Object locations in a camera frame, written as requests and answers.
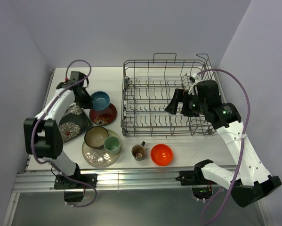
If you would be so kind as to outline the blue ceramic bowl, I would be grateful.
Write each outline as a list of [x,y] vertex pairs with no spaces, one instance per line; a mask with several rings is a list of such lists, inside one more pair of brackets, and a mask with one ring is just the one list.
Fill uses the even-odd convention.
[[110,97],[103,91],[97,91],[90,96],[92,101],[92,109],[94,111],[103,111],[110,105]]

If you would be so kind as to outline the dark bowl beige inside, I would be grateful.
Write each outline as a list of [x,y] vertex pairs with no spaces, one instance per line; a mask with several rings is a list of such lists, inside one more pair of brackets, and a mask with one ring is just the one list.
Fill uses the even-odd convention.
[[101,148],[108,136],[107,129],[101,126],[94,126],[85,133],[84,142],[90,148]]

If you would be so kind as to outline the orange plastic bowl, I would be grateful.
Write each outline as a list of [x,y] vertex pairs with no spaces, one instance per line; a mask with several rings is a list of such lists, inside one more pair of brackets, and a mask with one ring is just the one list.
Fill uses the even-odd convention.
[[166,144],[155,145],[150,152],[152,161],[158,166],[167,166],[173,160],[172,149]]

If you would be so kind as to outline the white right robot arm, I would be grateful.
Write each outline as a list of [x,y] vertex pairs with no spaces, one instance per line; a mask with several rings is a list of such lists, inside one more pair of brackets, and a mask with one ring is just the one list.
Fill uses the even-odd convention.
[[236,107],[223,103],[215,81],[201,81],[193,87],[194,94],[184,89],[175,89],[171,102],[165,111],[175,115],[178,104],[181,113],[188,117],[203,115],[227,145],[235,163],[239,165],[236,181],[233,173],[218,166],[212,160],[203,160],[195,165],[193,180],[203,184],[212,181],[229,189],[231,196],[240,206],[246,207],[268,195],[282,184],[263,165],[249,138],[242,131],[245,125]]

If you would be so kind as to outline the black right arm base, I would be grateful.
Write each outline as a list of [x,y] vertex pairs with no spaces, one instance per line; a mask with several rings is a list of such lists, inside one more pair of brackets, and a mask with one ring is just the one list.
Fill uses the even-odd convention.
[[212,186],[215,182],[206,180],[197,170],[182,170],[175,178],[181,186],[191,186],[194,199],[199,202],[208,201],[213,195]]

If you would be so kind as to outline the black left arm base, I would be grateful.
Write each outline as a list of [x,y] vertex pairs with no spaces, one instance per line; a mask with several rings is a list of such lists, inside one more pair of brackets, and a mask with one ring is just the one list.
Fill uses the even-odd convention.
[[[97,174],[82,174],[80,181],[88,183],[95,188],[97,185]],[[84,184],[73,182],[59,174],[56,175],[54,189],[64,190],[64,201],[67,203],[76,204],[81,202],[87,188],[89,187]]]

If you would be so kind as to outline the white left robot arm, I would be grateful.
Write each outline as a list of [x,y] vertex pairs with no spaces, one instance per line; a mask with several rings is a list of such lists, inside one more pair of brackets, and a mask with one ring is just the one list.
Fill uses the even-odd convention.
[[45,108],[33,118],[24,121],[25,148],[39,164],[49,163],[58,171],[57,180],[67,188],[77,188],[82,183],[81,171],[63,151],[63,139],[59,123],[70,105],[76,103],[82,109],[93,107],[93,98],[84,84],[87,75],[73,71],[66,81],[57,85],[54,96]]

